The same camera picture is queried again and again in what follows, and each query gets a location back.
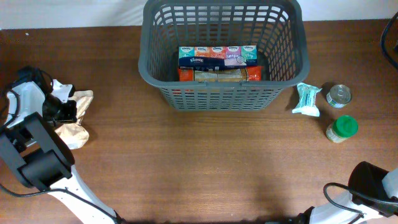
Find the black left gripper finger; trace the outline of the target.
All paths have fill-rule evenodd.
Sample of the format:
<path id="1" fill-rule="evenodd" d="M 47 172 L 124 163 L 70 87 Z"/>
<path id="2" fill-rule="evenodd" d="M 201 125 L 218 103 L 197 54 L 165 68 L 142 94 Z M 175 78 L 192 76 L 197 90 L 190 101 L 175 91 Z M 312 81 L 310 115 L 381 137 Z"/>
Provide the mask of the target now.
<path id="1" fill-rule="evenodd" d="M 55 123 L 76 123 L 77 118 L 75 115 L 73 116 L 70 114 L 61 114 L 59 116 L 54 117 L 54 122 Z"/>
<path id="2" fill-rule="evenodd" d="M 58 114 L 76 114 L 77 107 L 75 100 L 68 100 L 67 102 L 60 103 L 58 107 Z"/>

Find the beige paper bag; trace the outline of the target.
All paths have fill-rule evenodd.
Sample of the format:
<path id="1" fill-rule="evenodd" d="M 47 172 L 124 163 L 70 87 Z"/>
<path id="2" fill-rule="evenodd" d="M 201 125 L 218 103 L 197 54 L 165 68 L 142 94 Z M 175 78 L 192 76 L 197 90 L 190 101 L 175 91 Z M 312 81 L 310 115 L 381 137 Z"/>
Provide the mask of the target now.
<path id="1" fill-rule="evenodd" d="M 92 90 L 76 91 L 70 97 L 70 100 L 76 101 L 77 121 L 65 123 L 55 130 L 56 134 L 71 150 L 82 148 L 89 140 L 89 132 L 81 125 L 81 122 L 93 98 Z"/>

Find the orange pasta package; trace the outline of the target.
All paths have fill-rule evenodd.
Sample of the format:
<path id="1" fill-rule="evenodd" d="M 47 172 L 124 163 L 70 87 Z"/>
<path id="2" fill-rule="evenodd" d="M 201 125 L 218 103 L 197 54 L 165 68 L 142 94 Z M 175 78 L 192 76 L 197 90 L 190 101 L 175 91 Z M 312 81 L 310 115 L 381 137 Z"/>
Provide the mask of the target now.
<path id="1" fill-rule="evenodd" d="M 261 81 L 263 66 L 246 67 L 221 71 L 198 71 L 178 69 L 181 82 L 241 82 Z"/>

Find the tissue multipack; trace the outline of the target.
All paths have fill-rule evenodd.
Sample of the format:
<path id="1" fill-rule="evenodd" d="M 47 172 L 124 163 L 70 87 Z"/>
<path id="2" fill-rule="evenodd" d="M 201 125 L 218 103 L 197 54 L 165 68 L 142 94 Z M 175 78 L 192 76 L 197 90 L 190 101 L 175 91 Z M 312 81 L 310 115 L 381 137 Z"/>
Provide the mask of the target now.
<path id="1" fill-rule="evenodd" d="M 258 65 L 255 45 L 217 47 L 179 47 L 179 68 L 192 70 L 229 70 Z"/>

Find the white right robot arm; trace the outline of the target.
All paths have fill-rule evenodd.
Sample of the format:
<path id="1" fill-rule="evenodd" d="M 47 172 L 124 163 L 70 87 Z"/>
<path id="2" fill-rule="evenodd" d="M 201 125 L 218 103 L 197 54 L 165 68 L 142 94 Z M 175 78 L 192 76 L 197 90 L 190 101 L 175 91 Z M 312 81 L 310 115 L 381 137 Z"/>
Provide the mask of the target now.
<path id="1" fill-rule="evenodd" d="M 75 166 L 72 176 L 59 184 L 52 196 L 61 201 L 82 223 L 126 223 L 105 205 L 84 183 Z M 347 185 L 327 183 L 323 194 L 328 203 L 310 207 L 294 218 L 274 223 L 366 223 L 397 215 L 397 169 L 387 171 L 369 162 L 360 162 Z"/>

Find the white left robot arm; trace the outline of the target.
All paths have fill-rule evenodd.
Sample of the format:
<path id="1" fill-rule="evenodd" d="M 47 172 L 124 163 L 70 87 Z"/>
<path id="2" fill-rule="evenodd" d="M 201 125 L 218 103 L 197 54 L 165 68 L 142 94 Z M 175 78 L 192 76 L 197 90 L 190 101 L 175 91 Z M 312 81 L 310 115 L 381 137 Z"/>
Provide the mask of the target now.
<path id="1" fill-rule="evenodd" d="M 84 183 L 75 166 L 74 149 L 88 141 L 81 125 L 93 92 L 76 91 L 47 72 L 26 66 L 1 93 L 8 105 L 1 126 L 1 159 L 35 195 L 49 194 L 82 223 L 124 223 Z"/>

